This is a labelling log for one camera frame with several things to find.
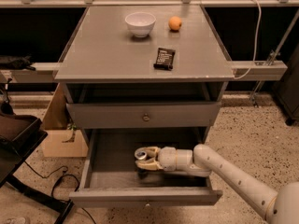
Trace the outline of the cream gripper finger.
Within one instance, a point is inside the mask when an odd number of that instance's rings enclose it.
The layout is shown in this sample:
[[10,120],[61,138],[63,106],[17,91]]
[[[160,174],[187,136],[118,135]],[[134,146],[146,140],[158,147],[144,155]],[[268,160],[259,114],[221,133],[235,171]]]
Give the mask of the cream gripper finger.
[[156,157],[160,151],[159,147],[141,147],[137,151],[146,151],[148,158]]
[[136,161],[135,164],[138,168],[148,171],[158,171],[163,169],[162,165],[155,159],[149,159],[146,161]]

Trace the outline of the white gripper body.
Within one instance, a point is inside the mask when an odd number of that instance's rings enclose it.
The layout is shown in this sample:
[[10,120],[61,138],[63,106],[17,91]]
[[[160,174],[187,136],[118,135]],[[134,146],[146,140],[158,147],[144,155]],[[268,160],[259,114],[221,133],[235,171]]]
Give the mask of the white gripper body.
[[162,148],[158,154],[158,161],[164,171],[175,171],[177,169],[177,150],[174,147]]

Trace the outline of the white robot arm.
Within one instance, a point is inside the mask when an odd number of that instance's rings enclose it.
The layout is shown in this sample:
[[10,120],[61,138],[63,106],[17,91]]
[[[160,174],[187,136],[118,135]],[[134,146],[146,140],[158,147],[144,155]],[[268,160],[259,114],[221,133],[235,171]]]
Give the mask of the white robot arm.
[[196,145],[193,150],[140,147],[135,151],[135,164],[148,171],[182,171],[200,177],[214,172],[268,224],[299,224],[298,182],[275,191],[207,145]]

